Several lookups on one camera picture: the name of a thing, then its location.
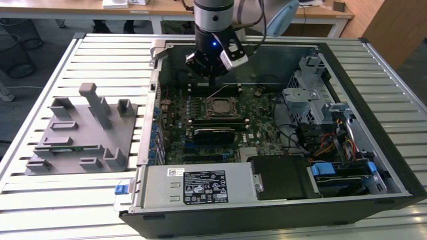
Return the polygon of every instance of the red wire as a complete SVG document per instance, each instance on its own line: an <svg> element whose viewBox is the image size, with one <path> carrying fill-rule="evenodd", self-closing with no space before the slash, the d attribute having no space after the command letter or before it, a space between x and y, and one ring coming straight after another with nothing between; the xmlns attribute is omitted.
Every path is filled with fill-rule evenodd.
<svg viewBox="0 0 427 240"><path fill-rule="evenodd" d="M356 144L354 142L352 141L352 148L350 148L350 151L352 151L352 157L353 159L356 159Z"/></svg>
<svg viewBox="0 0 427 240"><path fill-rule="evenodd" d="M330 135L334 135L334 133L328 133L328 134L322 135L321 140L320 140L320 143L321 143L320 148L322 148L322 141L324 141L325 137L330 136Z"/></svg>
<svg viewBox="0 0 427 240"><path fill-rule="evenodd" d="M168 96L169 96L169 87L168 85L165 85L165 100L168 100Z"/></svg>

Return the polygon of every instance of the trash can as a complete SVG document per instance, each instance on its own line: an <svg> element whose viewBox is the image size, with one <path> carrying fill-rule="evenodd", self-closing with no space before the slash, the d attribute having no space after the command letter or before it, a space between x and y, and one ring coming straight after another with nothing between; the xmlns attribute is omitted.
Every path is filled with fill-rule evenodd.
<svg viewBox="0 0 427 240"><path fill-rule="evenodd" d="M36 70L36 65L20 45L20 37L13 34L0 34L0 70L12 79L25 77Z"/></svg>
<svg viewBox="0 0 427 240"><path fill-rule="evenodd" d="M42 40L30 19L0 18L0 25L8 34L18 36L20 44L26 50L36 49L42 45Z"/></svg>

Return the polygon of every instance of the warning label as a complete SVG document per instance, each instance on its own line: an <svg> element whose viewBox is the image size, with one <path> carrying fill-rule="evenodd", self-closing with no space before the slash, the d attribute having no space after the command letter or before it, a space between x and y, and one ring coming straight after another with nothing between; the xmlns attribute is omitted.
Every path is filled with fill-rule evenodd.
<svg viewBox="0 0 427 240"><path fill-rule="evenodd" d="M184 204L228 203L224 170L184 172L182 175Z"/></svg>

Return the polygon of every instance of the light blue object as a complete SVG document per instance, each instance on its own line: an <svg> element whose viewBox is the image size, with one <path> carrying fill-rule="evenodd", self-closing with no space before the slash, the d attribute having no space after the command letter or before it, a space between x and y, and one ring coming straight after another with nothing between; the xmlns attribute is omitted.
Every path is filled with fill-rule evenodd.
<svg viewBox="0 0 427 240"><path fill-rule="evenodd" d="M374 173L374 172L376 172L374 163L369 161L369 162L366 163L366 166L368 166L368 169L370 170L370 172Z"/></svg>
<svg viewBox="0 0 427 240"><path fill-rule="evenodd" d="M154 153L153 151L149 151L149 152L148 152L148 158L149 158L149 159L153 159L154 156L156 156L156 153Z"/></svg>
<svg viewBox="0 0 427 240"><path fill-rule="evenodd" d="M158 114L160 114L160 109L154 106L153 107L153 115L157 116Z"/></svg>
<svg viewBox="0 0 427 240"><path fill-rule="evenodd" d="M298 0L290 0L290 2L278 10L266 25L266 36L274 38L281 36L293 20L298 5Z"/></svg>
<svg viewBox="0 0 427 240"><path fill-rule="evenodd" d="M334 169L329 162L314 163L309 168L313 176L334 174Z"/></svg>
<svg viewBox="0 0 427 240"><path fill-rule="evenodd" d="M128 193L128 190L129 190L129 185L125 184L125 185L117 185L114 186L113 188L113 194L114 195L125 195L125 194L129 194Z"/></svg>

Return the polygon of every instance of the white workbench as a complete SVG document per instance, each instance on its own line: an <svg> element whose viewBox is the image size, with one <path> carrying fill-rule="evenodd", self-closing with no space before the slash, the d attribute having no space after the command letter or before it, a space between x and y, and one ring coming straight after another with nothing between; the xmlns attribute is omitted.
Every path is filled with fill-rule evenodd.
<svg viewBox="0 0 427 240"><path fill-rule="evenodd" d="M190 36L88 34L73 39L45 85L25 122L0 163L0 239L141 240L118 219L129 198L116 198L114 185L136 175L136 156L117 173L25 176L26 159L41 140L52 112L53 97L78 97L82 82L97 85L96 93L109 103L126 98L138 105L130 153L138 153L149 67L150 42L156 38ZM422 185L427 185L427 109L368 44L356 39L276 38L270 41L325 42L366 101L390 140ZM337 86L334 90L342 101ZM427 201L390 210L354 224L274 231L233 233L180 239L314 239L370 240L425 239Z"/></svg>

